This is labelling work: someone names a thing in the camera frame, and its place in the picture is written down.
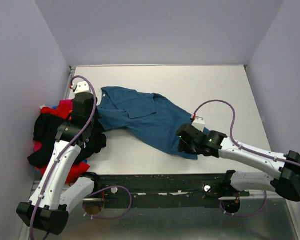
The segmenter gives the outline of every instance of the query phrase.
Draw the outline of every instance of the blue cloth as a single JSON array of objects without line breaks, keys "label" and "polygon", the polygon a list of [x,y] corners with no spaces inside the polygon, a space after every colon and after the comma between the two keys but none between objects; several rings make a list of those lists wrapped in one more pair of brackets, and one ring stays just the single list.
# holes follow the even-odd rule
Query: blue cloth
[{"label": "blue cloth", "polygon": [[196,160],[197,155],[178,152],[177,130],[191,123],[191,114],[160,94],[140,93],[123,87],[103,87],[98,106],[99,122],[106,131],[128,128],[144,143],[167,154]]}]

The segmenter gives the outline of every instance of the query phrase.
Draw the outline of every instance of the white table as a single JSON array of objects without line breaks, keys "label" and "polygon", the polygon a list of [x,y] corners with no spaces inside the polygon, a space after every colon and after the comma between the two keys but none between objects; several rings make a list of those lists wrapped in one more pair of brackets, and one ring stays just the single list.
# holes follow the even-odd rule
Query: white table
[{"label": "white table", "polygon": [[[77,67],[75,75],[91,81],[99,104],[102,100],[101,88],[107,86],[158,93],[189,113],[208,100],[228,101],[237,113],[234,137],[243,143],[270,150],[243,66],[84,66]],[[232,111],[228,106],[210,103],[198,112],[198,116],[205,119],[208,129],[229,134]],[[107,147],[88,160],[91,166],[89,171],[99,175],[258,171],[227,159],[199,156],[198,160],[189,160],[168,155],[141,142],[126,129],[111,130],[105,134]]]}]

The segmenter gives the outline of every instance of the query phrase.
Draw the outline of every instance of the wall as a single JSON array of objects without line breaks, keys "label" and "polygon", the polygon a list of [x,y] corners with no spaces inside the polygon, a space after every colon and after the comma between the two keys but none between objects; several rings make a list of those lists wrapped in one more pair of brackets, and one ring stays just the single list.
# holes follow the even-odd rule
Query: wall
[{"label": "wall", "polygon": [[36,0],[72,66],[248,64],[283,0]]},{"label": "wall", "polygon": [[69,67],[33,0],[0,0],[0,240],[19,238],[33,127],[43,104],[63,97]]},{"label": "wall", "polygon": [[300,0],[284,2],[247,74],[272,150],[300,153]]}]

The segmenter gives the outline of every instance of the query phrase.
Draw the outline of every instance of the purple cable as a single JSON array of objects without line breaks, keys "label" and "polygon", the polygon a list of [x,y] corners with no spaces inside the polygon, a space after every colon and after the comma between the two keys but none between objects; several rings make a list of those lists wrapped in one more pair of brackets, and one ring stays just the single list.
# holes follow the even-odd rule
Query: purple cable
[{"label": "purple cable", "polygon": [[96,195],[96,194],[99,194],[99,193],[101,193],[101,192],[103,192],[103,191],[106,191],[106,190],[112,189],[112,188],[124,189],[124,190],[129,194],[129,197],[130,197],[130,203],[129,203],[129,206],[128,206],[128,208],[126,209],[126,211],[125,211],[124,213],[122,213],[122,214],[120,214],[120,215],[118,215],[118,216],[114,216],[114,217],[89,215],[89,214],[86,212],[85,206],[83,206],[82,208],[83,208],[83,210],[84,210],[84,212],[85,212],[84,215],[87,215],[88,217],[91,217],[91,218],[94,218],[94,219],[102,219],[102,220],[114,220],[114,219],[119,219],[119,218],[123,217],[124,215],[126,215],[126,214],[129,212],[129,210],[130,210],[130,208],[131,208],[131,205],[132,205],[132,196],[131,196],[131,193],[129,192],[129,190],[128,190],[127,188],[125,188],[124,186],[108,186],[108,187],[105,187],[105,188],[103,188],[103,189],[101,189],[101,190],[99,190],[99,191],[96,191],[96,192],[94,192],[94,193],[89,194],[88,196],[86,196],[86,198],[92,197],[92,196],[94,196],[94,195]]},{"label": "purple cable", "polygon": [[223,103],[223,104],[226,104],[228,105],[231,109],[232,109],[232,112],[233,112],[233,118],[232,118],[232,122],[231,122],[231,126],[230,126],[230,139],[231,141],[233,142],[234,145],[236,145],[237,147],[249,152],[249,153],[252,153],[252,154],[255,154],[255,155],[258,155],[258,156],[261,156],[261,157],[264,157],[264,158],[267,158],[267,159],[271,159],[271,160],[274,160],[274,161],[279,161],[279,162],[284,162],[284,163],[287,163],[287,164],[292,164],[292,165],[295,165],[295,166],[298,166],[300,167],[300,163],[297,163],[297,162],[294,162],[294,161],[290,161],[290,160],[287,160],[287,159],[282,159],[282,158],[274,158],[273,156],[269,156],[269,155],[266,155],[266,154],[263,154],[261,152],[258,152],[258,151],[254,151],[252,149],[249,149],[247,147],[244,147],[244,146],[241,146],[239,143],[236,142],[236,140],[234,139],[234,135],[233,135],[233,131],[234,131],[234,125],[235,125],[235,121],[236,121],[236,111],[234,109],[234,107],[226,102],[226,101],[223,101],[223,100],[217,100],[217,99],[214,99],[214,100],[209,100],[209,101],[206,101],[204,103],[202,103],[195,111],[194,111],[194,115],[196,115],[197,111],[204,105],[206,104],[209,104],[209,103],[213,103],[213,102],[219,102],[219,103]]},{"label": "purple cable", "polygon": [[[97,99],[97,95],[96,95],[95,89],[94,89],[94,87],[92,86],[92,84],[91,84],[91,83],[88,81],[88,79],[86,79],[84,76],[79,76],[79,75],[78,75],[78,76],[74,76],[74,77],[71,78],[71,80],[70,80],[70,85],[71,85],[71,86],[72,86],[72,83],[73,83],[74,79],[76,79],[76,78],[80,78],[80,79],[86,81],[86,83],[87,83],[87,84],[89,85],[89,87],[91,88],[92,94],[93,94],[93,108],[92,108],[92,112],[91,112],[91,115],[90,115],[88,121],[85,123],[85,125],[83,126],[83,128],[81,129],[81,131],[80,131],[77,135],[74,136],[74,138],[73,138],[73,139],[65,146],[65,148],[64,148],[64,149],[59,153],[59,155],[57,156],[56,159],[59,160],[59,161],[60,161],[60,158],[62,157],[62,155],[66,152],[66,150],[67,150],[67,149],[68,149],[68,148],[69,148],[69,147],[70,147],[70,146],[71,146],[71,145],[72,145],[72,144],[73,144],[73,143],[81,136],[81,134],[87,129],[87,127],[89,126],[89,124],[90,124],[92,118],[93,118],[94,115],[95,115],[96,108],[97,108],[98,99]],[[56,168],[56,166],[57,166],[57,162],[55,161],[55,162],[53,163],[53,165],[52,165],[52,167],[51,167],[51,169],[50,169],[48,175],[46,176],[46,179],[45,179],[45,181],[44,181],[44,183],[43,183],[43,186],[42,186],[40,195],[42,195],[42,196],[44,195],[45,190],[46,190],[47,185],[48,185],[48,182],[49,182],[49,180],[50,180],[50,178],[51,178],[51,175],[52,175],[54,169]],[[35,204],[35,206],[34,206],[33,213],[32,213],[31,220],[30,220],[30,226],[29,226],[30,229],[29,229],[29,231],[30,231],[30,239],[31,239],[31,240],[35,240],[35,236],[34,236],[34,222],[35,222],[35,216],[36,216],[36,213],[37,213],[37,211],[38,211],[40,202],[41,202],[41,198],[38,198],[38,200],[36,201],[36,204]],[[46,240],[47,237],[48,237],[48,235],[49,235],[49,233],[47,233],[47,234],[44,236],[43,240]]]},{"label": "purple cable", "polygon": [[255,211],[253,213],[250,213],[250,214],[247,214],[247,215],[232,214],[232,213],[226,212],[225,204],[224,204],[223,201],[220,201],[220,208],[221,208],[222,212],[225,215],[228,215],[228,216],[231,216],[231,217],[236,217],[236,218],[246,218],[246,217],[252,217],[252,216],[257,215],[258,213],[260,213],[266,207],[267,201],[268,201],[267,192],[264,191],[264,202],[263,202],[262,206],[257,211]]}]

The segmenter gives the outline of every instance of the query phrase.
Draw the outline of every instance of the purple hose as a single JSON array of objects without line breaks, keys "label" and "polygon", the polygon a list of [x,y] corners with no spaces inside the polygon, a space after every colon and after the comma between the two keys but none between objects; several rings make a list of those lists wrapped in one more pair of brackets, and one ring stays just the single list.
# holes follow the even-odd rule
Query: purple hose
[{"label": "purple hose", "polygon": [[231,217],[236,217],[236,218],[246,218],[246,217],[252,217],[252,216],[257,215],[258,213],[260,213],[266,207],[267,201],[268,201],[267,192],[264,191],[264,202],[263,202],[262,206],[257,211],[255,211],[253,213],[250,213],[250,214],[247,214],[247,215],[232,214],[232,213],[226,212],[225,204],[224,204],[223,201],[220,201],[220,208],[221,208],[222,212],[225,215],[228,215],[228,216],[231,216]]},{"label": "purple hose", "polygon": [[233,142],[234,145],[236,145],[237,147],[249,152],[249,153],[252,153],[252,154],[255,154],[255,155],[258,155],[258,156],[261,156],[261,157],[264,157],[266,159],[271,159],[271,160],[274,160],[274,161],[279,161],[279,162],[284,162],[284,163],[287,163],[287,164],[292,164],[292,165],[296,165],[298,167],[300,167],[300,163],[297,163],[297,162],[294,162],[294,161],[290,161],[290,160],[287,160],[287,159],[282,159],[282,158],[274,158],[273,156],[270,156],[270,155],[267,155],[267,154],[263,154],[261,152],[258,152],[258,151],[254,151],[252,149],[249,149],[247,147],[244,147],[244,146],[241,146],[239,143],[236,142],[236,140],[234,139],[234,134],[233,134],[233,131],[234,131],[234,125],[235,125],[235,121],[236,121],[236,111],[234,109],[234,107],[226,102],[226,101],[223,101],[223,100],[209,100],[209,101],[206,101],[204,103],[202,103],[195,111],[194,111],[194,115],[197,113],[197,111],[204,105],[206,104],[209,104],[209,103],[213,103],[213,102],[219,102],[219,103],[223,103],[223,104],[226,104],[228,105],[231,109],[232,109],[232,112],[233,112],[233,118],[232,118],[232,122],[231,122],[231,127],[230,127],[230,139],[231,141]]},{"label": "purple hose", "polygon": [[112,189],[112,188],[124,189],[124,190],[129,194],[129,197],[130,197],[130,203],[129,203],[129,206],[128,206],[128,208],[126,209],[126,211],[125,211],[124,213],[122,213],[122,214],[120,214],[120,215],[118,215],[118,216],[114,216],[114,217],[97,216],[97,215],[89,215],[89,214],[86,212],[85,206],[83,206],[83,210],[84,210],[84,212],[85,212],[85,215],[87,215],[88,217],[92,217],[92,218],[94,218],[94,219],[103,219],[103,220],[114,220],[114,219],[119,219],[119,218],[123,217],[124,215],[126,215],[126,214],[129,212],[129,210],[130,210],[130,208],[131,208],[131,205],[132,205],[132,196],[131,196],[131,193],[129,192],[129,190],[128,190],[127,188],[125,188],[124,186],[108,186],[108,187],[105,187],[105,188],[103,188],[103,189],[101,189],[101,190],[99,190],[99,191],[96,191],[96,192],[94,192],[94,193],[89,194],[88,196],[86,196],[86,198],[87,198],[87,197],[92,197],[92,196],[94,196],[94,195],[96,195],[96,194],[99,194],[99,193],[101,193],[101,192],[103,192],[103,191],[106,191],[106,190]]},{"label": "purple hose", "polygon": [[[97,108],[97,103],[98,103],[98,99],[97,99],[97,95],[96,95],[96,92],[95,92],[95,89],[94,87],[92,86],[92,84],[88,81],[88,79],[86,79],[84,76],[74,76],[73,78],[71,78],[70,80],[70,85],[72,86],[72,83],[74,81],[74,79],[76,78],[80,78],[84,81],[86,81],[86,83],[89,85],[89,87],[91,88],[92,90],[92,94],[93,94],[93,108],[92,108],[92,112],[91,112],[91,115],[88,119],[88,121],[85,123],[85,125],[83,126],[83,128],[81,129],[81,131],[65,146],[65,148],[59,153],[59,155],[57,156],[56,159],[58,159],[60,161],[60,158],[62,157],[62,155],[67,151],[67,149],[81,136],[81,134],[87,129],[87,127],[89,126],[92,118],[94,117],[95,115],[95,112],[96,112],[96,108]],[[56,168],[57,166],[57,162],[55,161],[48,173],[48,175],[46,176],[46,179],[43,183],[43,186],[42,186],[42,189],[41,189],[41,192],[40,192],[40,195],[44,195],[45,193],[45,190],[47,188],[47,185],[48,185],[48,182],[51,178],[51,175],[54,171],[54,169]],[[41,202],[41,198],[38,198],[38,200],[36,201],[36,204],[35,204],[35,207],[33,209],[33,213],[32,213],[32,216],[31,216],[31,220],[30,220],[30,226],[29,226],[29,230],[30,230],[30,239],[31,240],[35,240],[35,236],[34,236],[34,222],[35,222],[35,216],[36,216],[36,213],[38,211],[38,208],[39,208],[39,205],[40,205],[40,202]],[[47,239],[49,233],[47,233],[43,240]]]}]

